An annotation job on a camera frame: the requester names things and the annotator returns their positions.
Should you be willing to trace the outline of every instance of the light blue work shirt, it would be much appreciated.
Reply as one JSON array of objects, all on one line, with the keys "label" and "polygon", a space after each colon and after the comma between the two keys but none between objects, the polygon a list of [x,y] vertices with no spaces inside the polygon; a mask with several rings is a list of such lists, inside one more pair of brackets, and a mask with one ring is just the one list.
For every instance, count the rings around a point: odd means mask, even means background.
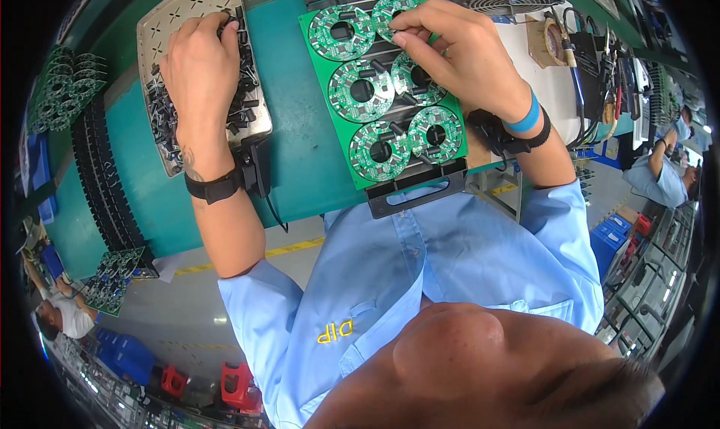
[{"label": "light blue work shirt", "polygon": [[690,138],[690,127],[685,123],[685,120],[680,117],[677,121],[670,123],[669,126],[663,126],[655,129],[655,138],[662,138],[668,133],[670,128],[675,129],[678,133],[678,141],[682,142]]},{"label": "light blue work shirt", "polygon": [[688,200],[688,189],[683,179],[675,171],[675,167],[668,157],[662,156],[662,169],[657,180],[650,170],[647,161],[650,154],[645,154],[635,160],[629,170],[623,172],[623,180],[632,185],[648,200],[653,200],[669,209],[679,207]]},{"label": "light blue work shirt", "polygon": [[272,424],[301,428],[329,390],[419,313],[423,294],[594,333],[603,296],[580,182],[532,191],[522,217],[521,226],[469,193],[381,219],[360,204],[325,214],[325,243],[304,293],[265,260],[219,280]]}]

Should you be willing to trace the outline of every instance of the hand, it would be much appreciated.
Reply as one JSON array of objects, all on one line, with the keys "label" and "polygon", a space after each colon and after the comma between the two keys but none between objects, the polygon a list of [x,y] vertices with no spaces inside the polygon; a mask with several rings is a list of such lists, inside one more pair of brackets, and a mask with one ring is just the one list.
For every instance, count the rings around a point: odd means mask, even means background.
[{"label": "hand", "polygon": [[59,292],[64,294],[73,293],[73,287],[65,283],[62,276],[58,276],[58,278],[55,280],[55,288],[58,289]]},{"label": "hand", "polygon": [[190,158],[184,158],[185,170],[191,175],[195,161],[225,151],[230,155],[225,121],[238,89],[240,53],[237,21],[225,26],[218,39],[218,28],[227,20],[222,12],[185,20],[170,36],[168,54],[160,60],[160,73],[178,112],[178,143],[192,147],[189,155],[183,149]]},{"label": "hand", "polygon": [[674,128],[669,128],[667,132],[665,133],[665,136],[662,137],[663,141],[665,142],[665,150],[667,151],[668,148],[671,150],[675,149],[675,144],[678,142],[678,133],[675,131]]},{"label": "hand", "polygon": [[[527,115],[530,86],[513,66],[488,16],[448,1],[427,0],[396,16],[390,27],[402,31],[393,41],[466,106],[509,123]],[[432,45],[427,44],[428,31],[440,35]]]}]

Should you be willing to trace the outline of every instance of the teal workbench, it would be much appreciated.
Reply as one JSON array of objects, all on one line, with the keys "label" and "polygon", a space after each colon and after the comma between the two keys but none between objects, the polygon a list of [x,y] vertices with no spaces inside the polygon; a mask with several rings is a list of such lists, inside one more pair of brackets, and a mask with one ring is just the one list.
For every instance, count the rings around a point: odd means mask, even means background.
[{"label": "teal workbench", "polygon": [[[70,29],[66,44],[75,48],[111,1],[91,0]],[[110,145],[132,213],[156,257],[202,245],[184,179],[181,175],[168,179],[158,159],[135,65],[135,25],[162,1],[133,0],[114,15],[88,49],[107,59],[108,82],[114,83],[113,96],[106,96]],[[280,218],[294,221],[363,202],[365,195],[354,188],[297,23],[297,17],[306,12],[305,3],[247,1],[247,24],[273,122],[270,198]],[[579,2],[581,10],[593,15],[604,12],[594,2],[569,1]],[[637,42],[627,21],[619,21],[615,29],[622,38]],[[71,148],[70,134],[51,132],[48,144],[54,174]],[[91,276],[107,248],[74,162],[55,198],[58,212],[45,227],[47,233],[70,278]],[[263,224],[275,225],[264,201],[254,203]]]}]

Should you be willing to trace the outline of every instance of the center hole in circuit board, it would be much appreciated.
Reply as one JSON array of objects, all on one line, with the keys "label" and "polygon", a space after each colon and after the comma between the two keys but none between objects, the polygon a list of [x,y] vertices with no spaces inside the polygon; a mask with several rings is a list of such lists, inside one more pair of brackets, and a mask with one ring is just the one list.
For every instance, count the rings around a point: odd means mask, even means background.
[{"label": "center hole in circuit board", "polygon": [[370,101],[372,96],[375,94],[375,87],[370,81],[365,79],[358,79],[350,85],[350,96],[358,102]]},{"label": "center hole in circuit board", "polygon": [[412,83],[416,87],[427,87],[433,81],[430,75],[418,64],[409,72],[409,78],[412,79]]},{"label": "center hole in circuit board", "polygon": [[347,21],[338,21],[330,28],[330,36],[338,42],[347,42],[355,35],[355,29]]},{"label": "center hole in circuit board", "polygon": [[429,129],[427,129],[427,142],[432,146],[441,145],[445,141],[445,137],[447,137],[445,129],[439,124],[433,124]]},{"label": "center hole in circuit board", "polygon": [[387,142],[375,142],[370,147],[370,158],[378,164],[387,162],[392,155],[392,148]]}]

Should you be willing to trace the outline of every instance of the stack of circuit boards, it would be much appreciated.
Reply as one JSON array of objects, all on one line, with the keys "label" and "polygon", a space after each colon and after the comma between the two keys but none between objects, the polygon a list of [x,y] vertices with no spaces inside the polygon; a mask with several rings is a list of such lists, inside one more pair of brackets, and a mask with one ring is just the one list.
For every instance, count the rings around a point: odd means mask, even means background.
[{"label": "stack of circuit boards", "polygon": [[424,1],[379,0],[369,12],[339,4],[299,18],[357,190],[467,154],[458,99],[392,43],[392,18]]},{"label": "stack of circuit boards", "polygon": [[143,263],[145,250],[139,247],[103,254],[95,276],[85,285],[85,305],[98,312],[118,316],[131,279],[158,277],[152,265]]},{"label": "stack of circuit boards", "polygon": [[95,93],[105,85],[104,59],[56,45],[37,78],[28,106],[28,131],[69,128]]}]

